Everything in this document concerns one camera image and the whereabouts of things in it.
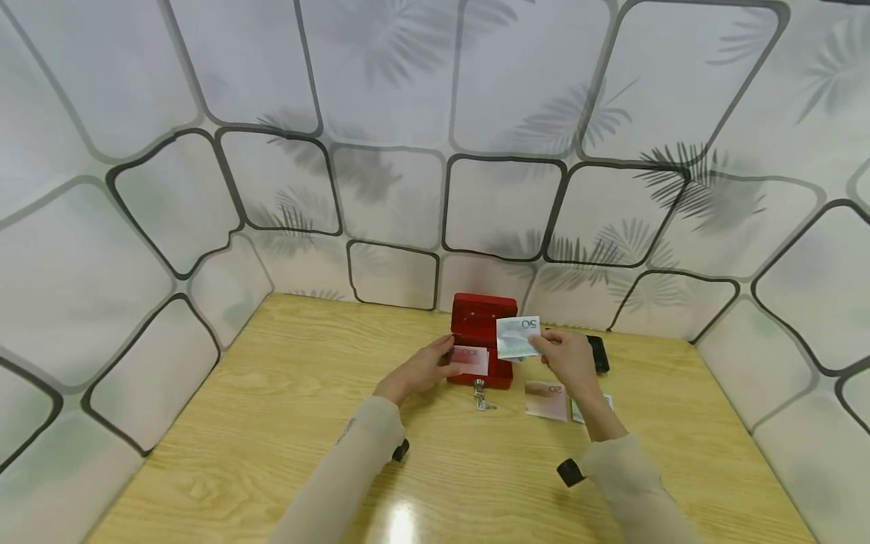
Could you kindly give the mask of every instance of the wood grain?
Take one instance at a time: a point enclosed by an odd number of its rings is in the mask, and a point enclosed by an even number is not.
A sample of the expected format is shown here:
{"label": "wood grain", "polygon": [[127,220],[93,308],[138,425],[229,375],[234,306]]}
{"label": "wood grain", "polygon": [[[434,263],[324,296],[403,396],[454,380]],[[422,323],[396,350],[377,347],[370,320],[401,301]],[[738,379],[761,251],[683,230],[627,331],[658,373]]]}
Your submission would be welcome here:
{"label": "wood grain", "polygon": [[[450,316],[274,295],[104,516],[90,542],[263,542],[378,380]],[[813,542],[694,348],[604,337],[602,388],[707,542]],[[478,412],[444,384],[403,406],[411,450],[375,479],[349,542],[616,542],[591,482],[555,472],[583,426],[525,415],[536,359]]]}

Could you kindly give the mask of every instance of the finger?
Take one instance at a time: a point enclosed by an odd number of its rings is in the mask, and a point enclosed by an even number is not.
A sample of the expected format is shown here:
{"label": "finger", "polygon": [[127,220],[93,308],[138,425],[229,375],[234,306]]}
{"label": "finger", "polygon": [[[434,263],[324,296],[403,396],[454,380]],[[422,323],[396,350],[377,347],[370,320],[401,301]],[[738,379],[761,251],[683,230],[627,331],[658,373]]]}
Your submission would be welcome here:
{"label": "finger", "polygon": [[543,331],[541,336],[550,340],[551,342],[556,342],[557,344],[561,344],[562,342],[568,340],[568,338],[573,334],[573,332],[568,331]]}
{"label": "finger", "polygon": [[543,355],[553,356],[553,350],[556,349],[556,346],[550,343],[550,340],[544,338],[543,336],[538,336],[537,334],[533,334],[529,337],[529,344],[532,345],[538,353]]}
{"label": "finger", "polygon": [[547,386],[544,384],[525,383],[525,394],[535,395],[536,397],[546,397],[549,393]]}
{"label": "finger", "polygon": [[432,344],[429,349],[432,349],[439,357],[442,355],[446,355],[453,349],[453,343],[456,340],[453,339],[452,335],[448,335],[446,339],[444,339],[440,344]]}
{"label": "finger", "polygon": [[463,372],[462,363],[451,363],[447,366],[439,366],[436,370],[439,379],[459,376]]}
{"label": "finger", "polygon": [[452,334],[445,334],[444,336],[439,336],[435,340],[433,340],[432,342],[427,344],[426,347],[440,346],[441,344],[444,344],[448,339],[451,339],[451,338],[453,338]]}

